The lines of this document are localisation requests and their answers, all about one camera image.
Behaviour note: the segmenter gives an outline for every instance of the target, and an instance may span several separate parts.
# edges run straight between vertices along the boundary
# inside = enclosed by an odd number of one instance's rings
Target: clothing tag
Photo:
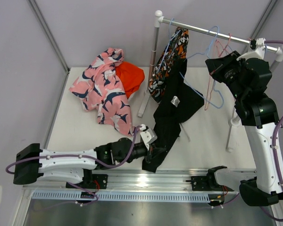
[[[177,96],[174,96],[173,99],[171,100],[171,103],[172,103],[175,107],[178,106],[179,102],[180,102],[180,100],[178,99]]]

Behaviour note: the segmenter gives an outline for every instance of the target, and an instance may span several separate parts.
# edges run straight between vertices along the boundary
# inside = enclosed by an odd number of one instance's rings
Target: gray floor
[[[259,207],[247,206],[240,197],[213,210],[203,203],[96,202],[80,207],[56,200],[34,200],[25,226],[274,226]]]

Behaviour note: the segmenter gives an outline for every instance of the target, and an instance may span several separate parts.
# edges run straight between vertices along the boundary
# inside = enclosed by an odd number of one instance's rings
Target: hanging garment
[[[149,81],[149,92],[159,103],[165,93],[166,83],[173,64],[179,59],[185,59],[189,41],[189,30],[177,27],[168,48],[166,47],[154,67]]]
[[[150,161],[143,160],[143,170],[156,172],[157,167],[162,164],[179,137],[180,123],[187,121],[204,105],[204,100],[184,84],[179,72],[185,75],[186,69],[187,61],[180,59],[174,63],[170,70],[165,95],[154,113],[154,131],[157,135],[154,145],[157,151],[153,151]],[[178,155],[181,154],[180,150],[173,151],[176,151]]]
[[[131,109],[115,67],[124,59],[122,49],[109,48],[97,56],[70,87],[84,110],[98,110],[98,124],[109,124],[123,135],[133,135]]]
[[[116,70],[117,76],[125,89],[126,96],[129,98],[132,93],[140,88],[141,83],[145,79],[145,74],[142,69],[129,62],[123,62],[116,67]]]

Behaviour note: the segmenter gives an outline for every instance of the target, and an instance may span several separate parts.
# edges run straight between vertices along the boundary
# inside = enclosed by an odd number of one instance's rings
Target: metal frame
[[[53,48],[55,54],[57,55],[63,69],[65,70],[65,72],[67,74],[68,71],[69,71],[69,67],[67,66],[67,63],[66,63],[66,61],[65,61],[65,59],[64,59],[64,57],[61,53],[61,50],[59,49],[58,44],[57,44],[56,40],[54,39],[54,37],[53,37],[53,35],[52,35],[52,33],[51,33],[51,31],[50,31],[50,29],[49,29],[49,27],[48,27],[48,25],[45,21],[45,18],[43,16],[37,2],[35,0],[27,0],[27,2],[29,4],[29,6],[31,7],[34,15],[36,16],[37,21],[39,22],[42,30],[44,31],[45,36],[48,39],[51,47]]]
[[[266,24],[267,19],[270,17],[272,11],[274,10],[274,8],[276,7],[276,5],[279,1],[280,0],[271,0],[270,1],[266,10],[263,13],[261,19],[257,23],[257,26],[256,26],[256,28],[255,28],[255,30],[252,34],[253,37],[257,36],[262,31],[264,25]],[[163,14],[160,10],[157,10],[155,12],[155,16],[156,16],[156,18],[155,18],[155,28],[156,29],[155,29],[155,35],[154,35],[153,44],[152,44],[148,82],[150,81],[151,76],[153,74],[153,70],[154,70],[155,56],[156,56],[157,42],[158,42],[158,33],[159,33],[159,24],[161,24],[161,23],[186,28],[190,31],[194,31],[194,32],[198,32],[198,33],[202,33],[202,34],[206,34],[206,35],[210,35],[210,36],[216,36],[216,37],[224,39],[224,40],[229,40],[231,38],[232,42],[237,42],[237,43],[240,43],[240,44],[243,44],[243,45],[249,45],[250,44],[250,40],[248,40],[248,39],[237,38],[237,37],[234,37],[234,36],[230,37],[228,34],[221,34],[221,33],[210,31],[210,30],[207,30],[207,29],[204,29],[204,28],[199,28],[199,27],[196,27],[196,26],[192,26],[192,25],[188,25],[188,24],[185,24],[185,23],[175,21],[175,20],[170,20],[170,19],[164,18]],[[266,48],[267,48],[268,51],[276,53],[277,55],[282,54],[282,50],[281,50],[280,47],[274,48],[274,47],[271,47],[271,46],[267,46]],[[279,65],[279,62],[274,61],[271,65],[271,70],[274,71],[278,65]],[[140,106],[140,109],[138,111],[139,117],[143,116],[149,98],[150,98],[149,91],[146,90],[144,99],[143,99],[142,104]]]
[[[251,39],[257,39],[259,35],[261,34],[263,28],[265,27],[267,20],[271,16],[272,12],[274,11],[277,4],[280,2],[280,0],[271,0],[266,7],[264,13],[262,14],[260,20],[258,21],[253,33],[251,34]],[[247,52],[248,47],[246,46],[243,50],[243,53]]]
[[[38,6],[38,4],[36,3],[36,0],[27,0],[29,6],[31,7],[34,15],[36,16],[36,19],[38,21],[38,23],[40,24],[42,30],[44,31],[50,45],[52,46],[55,54],[57,55],[65,73],[66,73],[66,77],[64,80],[64,84],[62,86],[62,90],[60,93],[60,97],[58,99],[58,102],[56,104],[56,109],[55,112],[53,114],[53,118],[51,120],[51,124],[50,124],[50,128],[48,130],[46,139],[44,141],[44,147],[46,148],[49,142],[49,138],[51,135],[51,131],[55,122],[55,118],[58,112],[58,108],[59,108],[59,104],[65,89],[65,84],[67,82],[68,79],[68,72],[69,72],[69,67],[67,66],[67,63],[57,45],[57,42],[55,41],[52,32],[49,29],[49,26],[47,25],[45,18]],[[253,35],[255,36],[257,33],[259,33],[263,26],[265,25],[267,19],[270,17],[270,14],[272,12],[272,10],[275,8],[276,4],[279,2],[279,0],[271,0],[268,7],[266,8],[262,18],[260,19],[260,21],[258,22],[255,31],[253,32]],[[155,65],[155,57],[156,57],[156,49],[157,49],[157,43],[158,43],[158,34],[159,34],[159,25],[160,23],[166,23],[169,24],[171,21],[163,18],[162,17],[162,13],[160,15],[156,14],[156,23],[155,23],[155,33],[154,33],[154,39],[153,39],[153,44],[152,44],[152,51],[151,51],[151,60],[150,60],[150,70],[149,70],[149,78],[151,77],[152,73],[153,73],[153,69],[154,69],[154,65]],[[209,32],[206,29],[201,29],[198,27],[194,27],[194,26],[190,26],[188,24],[183,24],[177,21],[172,21],[171,25],[177,25],[177,26],[181,26],[181,27],[185,27],[189,30],[192,31],[196,31],[196,32],[200,32],[200,33],[207,33],[208,35],[211,36],[215,36],[216,32]],[[218,34],[219,38],[228,40],[229,36],[228,35],[224,35],[224,34]],[[248,40],[243,40],[240,38],[236,38],[236,37],[231,37],[232,41],[235,42],[239,42],[245,45],[249,44]],[[279,49],[273,48],[273,47],[268,47],[269,51],[272,52],[277,52]],[[278,62],[274,62],[272,64],[271,67],[276,68],[277,65],[279,63]],[[146,108],[147,102],[149,100],[150,94],[149,91],[146,90],[145,91],[145,98],[143,101],[143,111],[139,112],[139,116],[142,117],[143,112]],[[252,174],[252,173],[256,173],[254,170],[243,170],[243,169],[237,169],[237,171],[241,171],[241,172],[245,172],[246,174]],[[191,187],[191,185],[187,182],[185,182],[185,178],[189,179],[190,176],[201,176],[201,175],[206,175],[207,170],[206,169],[193,169],[193,170],[188,170],[188,171],[181,171],[181,174],[178,174],[178,172],[172,172],[172,171],[157,171],[156,174],[150,174],[150,173],[145,173],[144,171],[135,171],[132,170],[130,172],[128,172],[127,170],[107,170],[106,173],[109,174],[109,185],[112,185],[113,187],[111,189],[113,190],[118,190],[118,191],[130,191],[130,190],[134,190],[134,191],[146,191],[148,190],[148,192],[152,191],[152,192],[157,192],[160,190],[163,190],[164,192],[166,191],[172,191],[174,193],[178,193],[178,192],[187,192],[188,188]],[[149,178],[149,181],[142,181],[141,178]],[[145,183],[148,186],[147,187],[139,187],[138,189],[136,189],[136,187],[134,186],[138,186],[141,185],[140,183]],[[55,189],[55,190],[63,190],[65,188],[65,185],[59,182],[52,182],[52,183],[44,183],[41,182],[40,184],[34,184],[34,185],[30,185],[30,186],[24,186],[24,193],[23,193],[23,197],[22,200],[19,204],[19,208],[17,211],[17,215],[15,217],[15,221],[14,221],[14,225],[15,226],[22,226],[26,217],[26,213],[28,210],[28,206],[33,194],[32,189],[37,190],[38,188],[42,188],[42,189]]]

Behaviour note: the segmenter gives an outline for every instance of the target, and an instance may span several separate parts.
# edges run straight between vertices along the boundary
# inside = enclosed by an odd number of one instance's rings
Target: black garment
[[[181,132],[180,123],[187,121],[204,105],[203,98],[184,84],[179,72],[184,76],[186,70],[186,59],[177,60],[171,68],[165,94],[154,113],[154,131],[158,137],[154,145],[159,150],[153,151],[150,162],[143,160],[143,170],[156,172]],[[171,103],[174,96],[180,100],[177,107]]]

